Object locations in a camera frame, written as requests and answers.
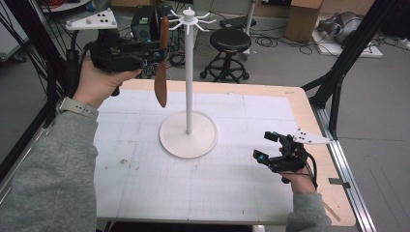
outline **wristwatch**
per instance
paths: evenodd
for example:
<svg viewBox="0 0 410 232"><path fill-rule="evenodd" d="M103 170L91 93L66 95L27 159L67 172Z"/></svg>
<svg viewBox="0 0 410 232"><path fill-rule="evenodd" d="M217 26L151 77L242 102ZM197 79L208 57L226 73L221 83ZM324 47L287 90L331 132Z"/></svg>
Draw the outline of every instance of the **wristwatch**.
<svg viewBox="0 0 410 232"><path fill-rule="evenodd" d="M59 111L61 113L64 111L71 111L91 119L97 119L99 116L99 111L94 107L83 102L72 100L68 97L65 97L63 102L61 102Z"/></svg>

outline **floor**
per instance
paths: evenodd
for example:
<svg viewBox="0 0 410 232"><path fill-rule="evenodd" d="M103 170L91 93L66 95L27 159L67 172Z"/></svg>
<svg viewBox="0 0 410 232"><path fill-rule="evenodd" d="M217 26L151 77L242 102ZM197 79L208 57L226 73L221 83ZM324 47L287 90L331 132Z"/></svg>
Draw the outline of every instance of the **floor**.
<svg viewBox="0 0 410 232"><path fill-rule="evenodd" d="M221 19L213 14L211 19ZM285 20L256 17L257 30L278 28ZM123 16L121 25L130 22ZM210 28L218 28L216 23ZM284 30L264 31L280 37ZM193 80L216 54L209 45L211 33L200 33L194 51ZM94 40L95 33L81 33L80 44ZM244 61L249 80L243 84L302 86L325 74L336 57L319 55L305 47L279 42L263 47L252 40L250 56ZM378 46L382 59L360 58L343 82L337 135L377 231L410 231L410 51ZM168 69L170 79L184 80L185 70ZM307 93L312 96L314 90ZM0 161L9 153L44 104L44 92L30 62L0 64ZM267 226L266 231L284 231ZM333 231L360 231L359 226L334 227Z"/></svg>

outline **gray sweater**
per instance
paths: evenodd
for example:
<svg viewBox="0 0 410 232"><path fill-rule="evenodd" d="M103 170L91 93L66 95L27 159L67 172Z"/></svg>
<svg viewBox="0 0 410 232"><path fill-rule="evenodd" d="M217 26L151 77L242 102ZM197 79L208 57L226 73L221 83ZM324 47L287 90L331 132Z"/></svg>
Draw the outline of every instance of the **gray sweater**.
<svg viewBox="0 0 410 232"><path fill-rule="evenodd" d="M71 112L57 116L15 173L0 205L0 232L95 231L97 125ZM295 194L293 203L287 231L325 231L331 225L320 194Z"/></svg>

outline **shelf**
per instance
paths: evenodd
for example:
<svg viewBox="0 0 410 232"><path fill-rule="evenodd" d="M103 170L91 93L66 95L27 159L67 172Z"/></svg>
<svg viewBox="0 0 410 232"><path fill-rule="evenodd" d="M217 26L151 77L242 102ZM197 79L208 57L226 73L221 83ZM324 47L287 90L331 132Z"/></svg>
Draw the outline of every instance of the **shelf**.
<svg viewBox="0 0 410 232"><path fill-rule="evenodd" d="M86 3L90 2L91 0L80 0L79 3L64 3L63 5L61 5L60 7L57 8L52 8L50 9L53 13L55 12L63 12L63 11L67 11L67 10L71 10L77 7L80 7L82 5L85 5ZM42 10L44 13L48 13L48 9L45 7L42 7Z"/></svg>

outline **chair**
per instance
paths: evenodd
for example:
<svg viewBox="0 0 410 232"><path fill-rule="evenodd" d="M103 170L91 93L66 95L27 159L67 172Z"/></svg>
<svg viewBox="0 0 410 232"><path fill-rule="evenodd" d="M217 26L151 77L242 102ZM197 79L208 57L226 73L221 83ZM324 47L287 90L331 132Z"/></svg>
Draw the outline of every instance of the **chair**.
<svg viewBox="0 0 410 232"><path fill-rule="evenodd" d="M245 66L239 60L232 58L237 53L250 48L251 41L247 33L230 28L219 29L212 33L210 42L218 50L219 54L200 73L201 78L205 78L209 73L214 77L214 82L221 80L239 83L241 78L249 79L249 73L247 73Z"/></svg>

